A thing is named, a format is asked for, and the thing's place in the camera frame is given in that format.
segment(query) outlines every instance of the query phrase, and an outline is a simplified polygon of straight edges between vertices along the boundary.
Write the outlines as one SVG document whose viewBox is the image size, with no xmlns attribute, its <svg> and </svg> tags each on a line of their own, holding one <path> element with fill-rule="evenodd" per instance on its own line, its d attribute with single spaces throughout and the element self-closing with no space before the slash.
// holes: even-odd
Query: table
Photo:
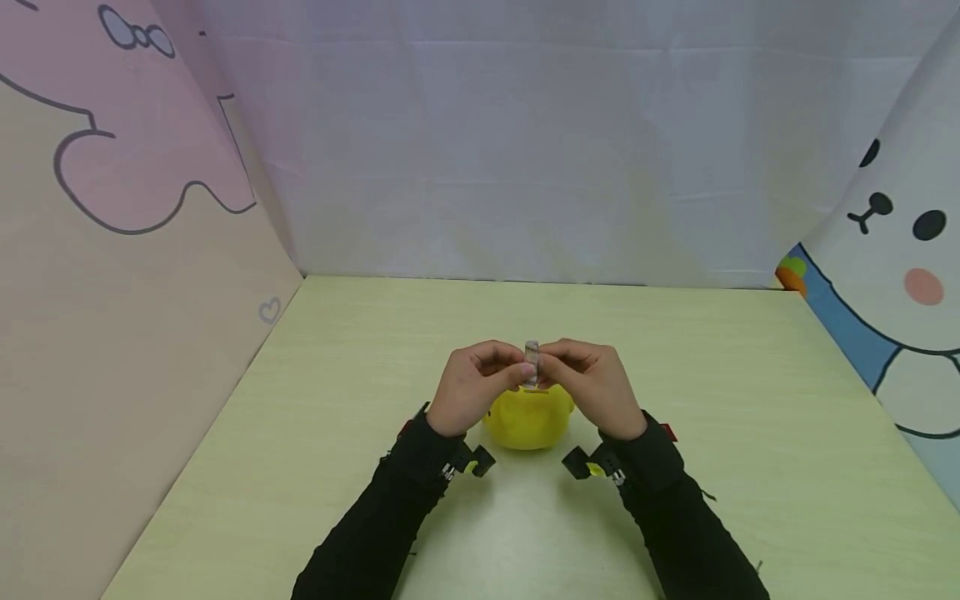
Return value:
<svg viewBox="0 0 960 600">
<path fill-rule="evenodd" d="M 309 277 L 106 600 L 289 597 L 312 549 L 432 397 L 451 349 L 615 345 L 773 598 L 955 599 L 960 516 L 805 302 L 780 291 Z M 424 523 L 404 599 L 657 598 L 574 413 L 551 450 L 497 448 Z"/>
</svg>

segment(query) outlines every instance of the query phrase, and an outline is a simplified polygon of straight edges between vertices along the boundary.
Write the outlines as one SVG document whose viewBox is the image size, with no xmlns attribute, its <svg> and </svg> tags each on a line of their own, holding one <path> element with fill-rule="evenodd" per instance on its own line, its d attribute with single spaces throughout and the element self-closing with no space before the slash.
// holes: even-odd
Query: cartoon outline drawing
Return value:
<svg viewBox="0 0 960 600">
<path fill-rule="evenodd" d="M 37 5 L 31 2 L 28 2 L 27 0 L 13 0 L 13 1 L 30 11 L 40 12 L 40 8 Z M 132 45 L 129 45 L 129 47 L 125 47 L 115 39 L 113 34 L 110 32 L 110 29 L 108 28 L 107 24 L 103 20 L 103 15 L 107 12 L 115 14 L 120 20 L 123 21 L 124 24 L 126 24 L 128 27 L 131 28 L 131 33 L 134 38 Z M 156 48 L 156 50 L 167 59 L 173 60 L 175 58 L 176 50 L 174 49 L 172 40 L 166 34 L 166 32 L 158 25 L 151 24 L 146 28 L 142 28 L 137 25 L 131 25 L 126 19 L 120 16 L 120 14 L 115 9 L 113 9 L 112 7 L 106 4 L 100 4 L 97 7 L 97 13 L 98 13 L 98 16 L 100 17 L 101 24 L 104 26 L 105 30 L 107 30 L 107 34 L 110 41 L 114 45 L 117 45 L 118 47 L 123 49 L 133 49 L 137 46 L 149 47 L 153 45 Z M 137 31 L 143 32 L 143 35 L 145 37 L 144 40 L 141 40 L 141 38 L 137 36 L 136 34 Z M 164 38 L 166 38 L 166 40 L 170 43 L 169 53 L 165 52 L 163 48 L 157 46 L 154 43 L 154 41 L 151 39 L 150 32 L 156 32 L 156 31 L 163 33 Z M 67 198 L 69 198 L 70 201 L 86 217 L 88 217 L 91 221 L 93 221 L 94 223 L 96 223 L 102 228 L 105 228 L 114 233 L 120 233 L 123 235 L 141 235 L 144 233 L 149 233 L 151 231 L 156 231 L 157 229 L 160 229 L 165 225 L 167 225 L 168 223 L 170 223 L 174 219 L 174 217 L 177 216 L 177 214 L 180 212 L 180 209 L 183 207 L 187 192 L 190 190 L 190 188 L 192 188 L 195 185 L 205 189 L 210 194 L 210 196 L 216 201 L 216 203 L 229 214 L 233 214 L 233 215 L 243 214 L 248 210 L 250 210 L 251 208 L 253 208 L 254 206 L 256 206 L 257 204 L 256 197 L 253 194 L 252 184 L 250 182 L 250 176 L 249 176 L 249 173 L 247 172 L 246 162 L 244 161 L 243 155 L 240 152 L 240 147 L 239 147 L 239 144 L 237 143 L 236 134 L 233 131 L 233 126 L 230 124 L 229 119 L 227 118 L 227 112 L 223 106 L 223 102 L 225 100 L 231 100 L 235 97 L 233 93 L 217 95 L 216 98 L 217 98 L 218 107 L 220 108 L 221 114 L 224 119 L 224 123 L 227 124 L 227 129 L 230 134 L 230 139 L 233 143 L 233 149 L 236 151 L 237 157 L 240 160 L 240 166 L 242 167 L 244 172 L 244 177 L 247 180 L 246 185 L 248 189 L 250 189 L 251 202 L 247 205 L 241 206 L 240 208 L 236 208 L 236 209 L 230 208 L 220 199 L 220 197 L 216 194 L 216 192 L 213 189 L 211 189 L 211 187 L 206 182 L 202 180 L 189 180 L 182 186 L 180 190 L 180 196 L 177 199 L 177 203 L 176 205 L 174 205 L 174 207 L 172 208 L 169 214 L 167 214 L 165 217 L 163 217 L 162 219 L 160 219 L 159 221 L 153 223 L 148 227 L 136 228 L 136 229 L 124 229 L 124 228 L 113 226 L 107 221 L 105 221 L 104 219 L 102 219 L 101 217 L 98 217 L 96 214 L 94 214 L 94 212 L 84 204 L 84 202 L 77 196 L 77 194 L 71 188 L 70 184 L 67 181 L 67 177 L 63 173 L 63 167 L 62 167 L 63 155 L 67 151 L 67 149 L 71 146 L 71 144 L 73 144 L 74 142 L 84 138 L 88 138 L 90 136 L 99 136 L 107 139 L 116 139 L 116 134 L 99 128 L 97 126 L 97 117 L 93 113 L 93 110 L 89 108 L 72 106 L 70 104 L 66 104 L 64 102 L 54 100 L 52 98 L 47 98 L 39 93 L 32 91 L 31 89 L 25 87 L 24 85 L 18 84 L 17 82 L 15 82 L 14 80 L 12 80 L 10 77 L 6 76 L 2 72 L 0 72 L 0 83 L 8 85 L 11 89 L 19 92 L 20 94 L 23 94 L 24 96 L 27 96 L 32 100 L 40 102 L 43 105 L 49 106 L 51 108 L 56 108 L 58 110 L 63 110 L 66 112 L 73 112 L 75 114 L 80 114 L 86 117 L 87 123 L 88 123 L 87 129 L 78 130 L 78 131 L 69 133 L 57 145 L 57 148 L 53 153 L 54 176 L 57 180 L 58 185 L 63 190 Z"/>
<path fill-rule="evenodd" d="M 870 149 L 867 151 L 867 154 L 864 156 L 863 161 L 860 163 L 859 165 L 860 168 L 866 167 L 874 161 L 874 159 L 878 154 L 879 148 L 880 148 L 880 141 L 879 139 L 875 139 L 874 142 L 871 144 Z M 845 216 L 850 221 L 857 223 L 861 234 L 867 234 L 869 233 L 869 229 L 866 224 L 866 220 L 873 214 L 878 214 L 878 215 L 890 214 L 893 210 L 890 202 L 891 201 L 889 200 L 889 198 L 887 198 L 885 194 L 875 192 L 868 199 L 868 204 L 870 207 L 867 211 L 865 211 L 863 214 L 860 214 L 860 215 L 857 215 L 855 213 L 848 213 Z M 946 220 L 947 220 L 946 215 L 942 210 L 937 209 L 937 210 L 925 211 L 921 215 L 921 217 L 931 213 L 938 213 L 939 215 L 943 216 L 942 223 L 940 223 L 941 227 L 939 227 L 939 230 L 937 231 L 937 234 L 939 234 L 946 227 Z M 916 227 L 917 227 L 917 224 L 920 222 L 921 217 L 918 217 L 917 221 L 914 222 L 913 233 L 914 233 L 914 236 L 920 239 L 921 241 L 929 241 L 929 239 L 932 239 L 932 238 L 917 235 Z M 807 249 L 804 243 L 799 243 L 797 246 L 803 252 L 805 261 L 808 262 L 811 266 L 813 266 L 813 268 L 816 270 L 817 275 L 827 284 L 830 292 L 837 299 L 837 301 L 839 301 L 840 304 L 851 315 L 853 315 L 860 324 L 866 327 L 875 336 L 889 342 L 892 346 L 895 347 L 894 351 L 883 362 L 883 365 L 880 368 L 879 376 L 877 377 L 876 382 L 874 382 L 873 385 L 870 386 L 870 391 L 877 397 L 877 399 L 880 401 L 881 404 L 883 404 L 881 387 L 886 382 L 887 373 L 888 371 L 890 371 L 891 366 L 894 365 L 897 359 L 902 356 L 905 350 L 908 352 L 912 352 L 912 353 L 923 355 L 923 356 L 940 357 L 949 361 L 952 364 L 952 366 L 956 369 L 957 383 L 958 383 L 958 386 L 960 386 L 960 361 L 958 361 L 958 358 L 957 358 L 957 354 L 960 354 L 960 346 L 956 348 L 946 348 L 946 349 L 919 348 L 914 344 L 908 344 L 901 340 L 897 340 L 891 335 L 888 335 L 883 331 L 880 331 L 880 329 L 877 326 L 874 326 L 873 324 L 868 322 L 863 316 L 861 316 L 859 312 L 857 312 L 851 306 L 848 300 L 844 298 L 843 295 L 840 294 L 840 292 L 837 290 L 836 285 L 834 285 L 833 279 L 824 272 L 824 270 L 821 268 L 819 264 L 817 264 L 817 261 L 813 258 L 813 255 L 810 253 L 810 251 Z M 960 396 L 958 396 L 956 399 L 957 399 L 957 402 L 960 402 Z M 952 438 L 960 437 L 960 426 L 957 426 L 955 429 L 952 429 L 952 430 L 938 432 L 938 433 L 919 431 L 917 429 L 913 429 L 911 427 L 901 425 L 900 423 L 896 423 L 896 426 L 900 431 L 904 433 L 908 433 L 910 435 L 929 439 L 929 440 L 949 440 Z"/>
</svg>

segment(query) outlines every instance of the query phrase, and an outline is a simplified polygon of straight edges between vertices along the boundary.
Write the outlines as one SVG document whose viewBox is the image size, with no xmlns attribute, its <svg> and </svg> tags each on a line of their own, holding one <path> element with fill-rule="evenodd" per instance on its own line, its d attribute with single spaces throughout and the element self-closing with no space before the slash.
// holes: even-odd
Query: yellow plush toy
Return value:
<svg viewBox="0 0 960 600">
<path fill-rule="evenodd" d="M 539 450 L 556 444 L 566 431 L 573 398 L 559 385 L 549 390 L 507 391 L 483 418 L 490 435 L 513 450 Z"/>
</svg>

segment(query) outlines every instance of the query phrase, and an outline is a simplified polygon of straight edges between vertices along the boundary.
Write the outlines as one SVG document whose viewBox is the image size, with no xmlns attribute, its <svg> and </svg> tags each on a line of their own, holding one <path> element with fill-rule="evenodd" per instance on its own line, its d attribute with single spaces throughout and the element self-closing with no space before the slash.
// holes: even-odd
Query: white backdrop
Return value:
<svg viewBox="0 0 960 600">
<path fill-rule="evenodd" d="M 308 273 L 764 286 L 957 0 L 202 0 Z"/>
</svg>

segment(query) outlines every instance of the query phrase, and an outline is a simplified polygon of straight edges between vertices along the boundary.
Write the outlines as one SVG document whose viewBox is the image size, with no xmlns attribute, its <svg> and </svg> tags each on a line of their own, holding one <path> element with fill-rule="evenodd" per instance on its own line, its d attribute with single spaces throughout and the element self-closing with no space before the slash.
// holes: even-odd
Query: cartoon bunny nose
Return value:
<svg viewBox="0 0 960 600">
<path fill-rule="evenodd" d="M 910 269 L 903 276 L 903 287 L 917 304 L 936 306 L 944 301 L 944 284 L 927 269 Z"/>
<path fill-rule="evenodd" d="M 890 197 L 883 192 L 874 192 L 870 195 L 870 208 L 867 209 L 867 212 L 862 215 L 848 212 L 847 218 L 860 225 L 860 233 L 866 235 L 870 233 L 870 230 L 867 228 L 867 219 L 875 214 L 888 215 L 893 211 L 894 203 L 890 200 Z"/>
</svg>

